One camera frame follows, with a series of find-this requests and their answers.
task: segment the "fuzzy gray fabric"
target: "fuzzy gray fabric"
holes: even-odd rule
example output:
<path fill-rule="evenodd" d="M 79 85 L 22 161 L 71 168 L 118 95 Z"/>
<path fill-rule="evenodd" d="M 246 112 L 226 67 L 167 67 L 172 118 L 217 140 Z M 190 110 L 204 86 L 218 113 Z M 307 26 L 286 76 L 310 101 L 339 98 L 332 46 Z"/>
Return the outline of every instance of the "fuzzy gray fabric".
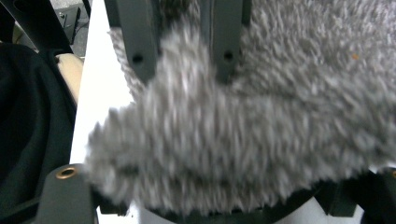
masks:
<path fill-rule="evenodd" d="M 232 85 L 192 7 L 136 102 L 95 127 L 87 174 L 114 202 L 248 211 L 395 161 L 396 1 L 253 4 Z"/>

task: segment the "black cloth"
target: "black cloth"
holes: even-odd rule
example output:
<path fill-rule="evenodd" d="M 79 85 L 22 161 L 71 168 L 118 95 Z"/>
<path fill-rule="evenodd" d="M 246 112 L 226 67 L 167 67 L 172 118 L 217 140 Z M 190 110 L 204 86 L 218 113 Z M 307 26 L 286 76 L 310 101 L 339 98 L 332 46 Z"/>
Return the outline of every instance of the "black cloth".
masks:
<path fill-rule="evenodd" d="M 14 31 L 15 20 L 8 13 L 6 8 L 0 3 L 0 40 L 12 43 L 12 33 Z"/>
<path fill-rule="evenodd" d="M 59 53 L 0 44 L 0 216 L 38 197 L 46 175 L 69 163 L 77 109 Z"/>

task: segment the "brass insert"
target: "brass insert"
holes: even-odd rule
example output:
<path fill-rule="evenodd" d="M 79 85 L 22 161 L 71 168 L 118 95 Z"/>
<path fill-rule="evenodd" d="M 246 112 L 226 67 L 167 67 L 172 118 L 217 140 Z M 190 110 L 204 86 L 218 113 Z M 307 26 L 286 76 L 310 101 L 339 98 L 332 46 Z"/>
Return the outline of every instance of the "brass insert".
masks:
<path fill-rule="evenodd" d="M 62 171 L 58 172 L 56 174 L 56 178 L 58 179 L 67 179 L 69 177 L 72 177 L 77 173 L 76 167 L 67 167 L 62 169 Z"/>

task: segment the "white surface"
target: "white surface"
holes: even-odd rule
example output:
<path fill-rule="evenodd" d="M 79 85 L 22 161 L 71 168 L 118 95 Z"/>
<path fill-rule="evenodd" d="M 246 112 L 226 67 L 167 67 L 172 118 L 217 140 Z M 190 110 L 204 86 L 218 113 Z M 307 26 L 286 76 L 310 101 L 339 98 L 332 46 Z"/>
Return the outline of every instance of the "white surface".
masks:
<path fill-rule="evenodd" d="M 110 107 L 128 105 L 132 97 L 128 93 L 126 81 L 112 48 L 109 35 L 104 0 L 95 0 L 92 4 L 88 46 L 83 69 L 76 127 L 70 163 L 83 163 L 88 136 L 96 122 L 103 122 Z M 278 224 L 349 224 L 360 223 L 361 209 L 355 218 L 336 218 L 325 216 L 315 199 L 310 200 Z M 147 210 L 131 208 L 128 217 L 103 216 L 99 214 L 99 223 L 171 223 L 152 215 Z"/>

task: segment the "gray plastic part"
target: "gray plastic part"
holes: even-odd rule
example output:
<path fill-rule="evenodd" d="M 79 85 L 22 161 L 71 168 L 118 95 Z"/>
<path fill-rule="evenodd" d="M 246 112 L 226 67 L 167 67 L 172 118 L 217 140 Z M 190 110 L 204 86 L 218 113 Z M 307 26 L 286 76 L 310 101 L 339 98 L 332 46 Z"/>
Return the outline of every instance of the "gray plastic part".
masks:
<path fill-rule="evenodd" d="M 117 0 L 129 65 L 147 84 L 155 75 L 159 42 L 159 0 Z"/>
<path fill-rule="evenodd" d="M 239 58 L 244 0 L 200 2 L 201 33 L 217 67 L 217 80 L 228 83 Z"/>

